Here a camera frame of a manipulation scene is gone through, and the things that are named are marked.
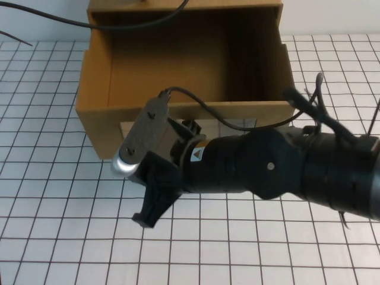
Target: screw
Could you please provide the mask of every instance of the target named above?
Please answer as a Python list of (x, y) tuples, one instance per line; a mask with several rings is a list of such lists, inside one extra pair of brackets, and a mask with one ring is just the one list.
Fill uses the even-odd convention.
[(268, 170), (273, 170), (274, 169), (274, 163), (273, 162), (269, 162), (268, 165), (267, 165), (267, 169)]
[(156, 114), (148, 112), (148, 117), (153, 120), (156, 117)]
[(131, 148), (128, 148), (128, 147), (126, 148), (126, 150), (127, 150), (127, 152), (128, 152), (130, 155), (132, 155), (132, 156), (133, 156), (133, 155), (135, 154), (135, 152), (136, 152), (135, 150), (133, 150), (133, 149), (131, 149)]

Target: box flap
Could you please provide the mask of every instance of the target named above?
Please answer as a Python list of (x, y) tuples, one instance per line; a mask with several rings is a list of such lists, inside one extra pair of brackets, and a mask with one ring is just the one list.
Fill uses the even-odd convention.
[[(172, 10), (182, 2), (183, 0), (91, 0), (88, 10), (91, 12)], [(186, 9), (221, 9), (281, 4), (282, 0), (190, 0)]]

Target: grid paper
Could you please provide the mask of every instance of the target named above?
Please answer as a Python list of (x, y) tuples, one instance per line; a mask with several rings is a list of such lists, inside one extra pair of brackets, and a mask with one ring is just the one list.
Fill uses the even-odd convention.
[[(324, 71), (330, 115), (364, 134), (380, 96), (380, 35), (283, 41), (298, 90), (314, 90)], [(75, 112), (88, 43), (33, 44), (0, 43), (4, 285), (379, 284), (380, 223), (347, 214), (347, 230), (338, 213), (292, 195), (184, 195), (155, 229), (140, 228), (131, 217), (144, 189), (112, 176)], [(306, 115), (294, 122), (309, 124)]]

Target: warning label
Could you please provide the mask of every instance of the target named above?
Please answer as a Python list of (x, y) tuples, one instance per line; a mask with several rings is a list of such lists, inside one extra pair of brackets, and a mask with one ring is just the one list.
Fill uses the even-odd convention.
[(191, 162), (200, 162), (202, 160), (203, 152), (205, 147), (196, 147), (192, 150), (191, 153)]

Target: brown cardboard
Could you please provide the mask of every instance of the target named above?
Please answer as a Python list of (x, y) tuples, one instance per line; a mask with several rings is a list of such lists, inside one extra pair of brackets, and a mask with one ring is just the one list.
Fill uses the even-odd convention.
[[(88, 15), (92, 23), (124, 25), (157, 18), (152, 11), (181, 2), (91, 0)], [(132, 122), (170, 86), (191, 90), (227, 119), (257, 118), (261, 126), (291, 116), (293, 108), (281, 99), (294, 84), (278, 32), (281, 9), (280, 0), (190, 0), (162, 26), (93, 30), (77, 112), (99, 157), (111, 158), (123, 140), (120, 123)], [(211, 118), (183, 94), (173, 93), (169, 107), (176, 119)]]

